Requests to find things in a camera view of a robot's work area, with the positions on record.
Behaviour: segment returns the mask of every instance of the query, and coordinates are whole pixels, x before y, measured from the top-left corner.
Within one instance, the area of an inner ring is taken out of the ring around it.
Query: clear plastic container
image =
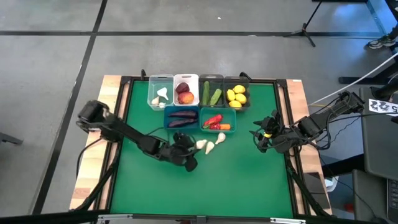
[[[212,130],[212,129],[204,129],[203,124],[210,118],[221,114],[223,116],[223,120],[220,124],[230,124],[230,130]],[[202,108],[200,110],[200,129],[204,132],[209,133],[234,133],[236,131],[236,112],[234,109],[228,108]]]
[[[229,105],[229,100],[226,92],[232,90],[236,85],[242,85],[245,88],[243,95],[246,97],[246,103],[242,104],[241,108],[234,108],[237,111],[245,111],[250,107],[250,89],[249,89],[249,79],[246,77],[225,77],[224,78],[224,95],[226,98],[225,107],[234,108]]]
[[[210,91],[209,91],[209,102],[207,104],[203,104],[203,85],[208,81],[210,84]],[[210,106],[210,99],[213,96],[214,92],[220,89],[222,94],[217,101],[216,105]],[[199,76],[199,97],[200,102],[199,105],[202,107],[224,107],[225,104],[225,94],[224,94],[224,76],[222,75],[200,75]]]
[[[189,91],[193,94],[191,104],[182,105],[178,102],[178,93],[175,91],[180,83],[185,82],[189,86]],[[178,74],[174,75],[173,101],[175,106],[195,106],[199,104],[199,76],[197,74]]]
[[[169,114],[178,112],[178,111],[185,111],[185,110],[192,110],[196,111],[198,114],[197,117],[197,122],[193,124],[188,124],[184,127],[178,127],[178,128],[169,128],[169,123],[172,121],[180,120],[180,119],[185,119],[185,118],[169,118]],[[163,120],[163,125],[165,129],[169,130],[191,130],[191,129],[198,129],[199,128],[199,107],[198,106],[168,106],[164,109],[164,120]]]
[[[160,108],[159,105],[152,105],[152,100],[158,97],[157,91],[162,88],[167,89],[166,95],[168,100],[159,97],[159,102],[165,103],[165,107],[173,105],[173,80],[173,75],[151,75],[149,77],[147,102],[153,110],[164,110],[164,108]]]

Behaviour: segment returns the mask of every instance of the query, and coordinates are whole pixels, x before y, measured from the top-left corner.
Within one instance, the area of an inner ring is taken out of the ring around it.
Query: shoe
[[[372,40],[368,43],[368,47],[370,49],[379,49],[383,46],[386,47],[391,47],[396,44],[396,41],[393,39],[390,39],[388,35],[385,35],[377,40]]]

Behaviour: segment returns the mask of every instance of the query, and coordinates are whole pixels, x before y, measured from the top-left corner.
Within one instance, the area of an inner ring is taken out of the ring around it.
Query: concrete floor
[[[390,31],[396,21],[385,2],[371,3]],[[0,30],[91,31],[100,5],[101,0],[6,0],[0,8]],[[99,30],[287,32],[299,29],[316,5],[309,0],[114,0],[108,1]],[[308,30],[379,32],[367,5],[328,2],[321,5]],[[97,37],[72,121],[87,100],[97,98],[103,75],[138,75],[142,68],[148,74],[237,75],[245,71],[256,78],[302,79],[311,103],[341,88],[339,76],[360,77],[391,56],[388,49],[365,49],[369,39],[313,39],[316,48],[301,37]],[[88,40],[84,36],[0,35],[0,131],[24,139],[21,146],[0,145],[2,217],[29,210]],[[332,136],[349,122],[334,124]],[[71,122],[43,212],[68,209],[76,159],[85,141],[86,134]],[[332,162],[362,150],[357,121],[322,155]],[[343,198],[350,194],[338,186],[330,194],[332,207],[342,209]]]

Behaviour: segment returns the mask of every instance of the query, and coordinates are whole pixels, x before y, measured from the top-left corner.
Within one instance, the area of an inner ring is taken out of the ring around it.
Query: green table mat
[[[148,82],[135,81],[127,124],[142,133],[163,126],[163,111],[147,104]],[[292,218],[284,156],[275,150],[261,154],[249,130],[276,109],[274,87],[250,84],[251,107],[237,113],[237,130],[205,155],[196,154],[198,167],[187,172],[144,155],[124,139],[114,186],[111,213]],[[155,135],[167,139],[167,132]],[[217,134],[200,130],[196,140],[215,142]]]

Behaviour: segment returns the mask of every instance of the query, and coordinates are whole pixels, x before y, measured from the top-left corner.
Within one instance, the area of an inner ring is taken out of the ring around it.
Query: wooden table
[[[119,93],[119,86],[121,79],[122,76],[120,75],[105,75],[103,78],[102,86],[99,91],[98,100],[107,104],[110,108],[110,111],[114,111],[115,109],[116,98]],[[124,114],[124,109],[125,109],[124,107],[126,105],[125,102],[127,98],[128,87],[129,85],[125,85],[124,89],[121,90],[123,94],[118,113],[119,117],[122,117]],[[309,115],[307,100],[305,99],[303,83],[301,82],[301,80],[287,80],[287,87],[289,91],[290,106],[292,109],[292,115],[294,121]],[[288,124],[289,122],[287,119],[287,110],[286,110],[286,105],[284,103],[285,96],[283,89],[281,87],[279,88],[279,94],[280,94],[280,102],[282,105],[282,114],[284,117],[284,122],[285,124]],[[100,132],[89,133],[86,145],[98,139],[99,136]],[[109,161],[113,160],[114,151],[116,150],[116,147],[117,143],[112,144],[111,156],[109,157]],[[72,201],[70,203],[70,209],[78,207],[84,201],[84,199],[90,194],[95,185],[98,183],[101,173],[101,167],[104,161],[105,149],[106,149],[106,141],[100,141],[84,153],[81,160],[79,175],[76,180],[75,190],[73,192]],[[303,146],[302,151],[300,153],[300,158],[302,162],[303,172],[304,173],[318,172],[322,179],[322,183],[324,184],[322,166],[319,160],[318,151],[312,146],[309,145]],[[99,202],[100,209],[105,208],[106,198],[108,196],[108,190],[109,190],[109,181],[104,186],[103,189],[101,201]],[[295,184],[295,194],[298,205],[298,212],[300,214],[304,214],[302,196],[296,184]]]

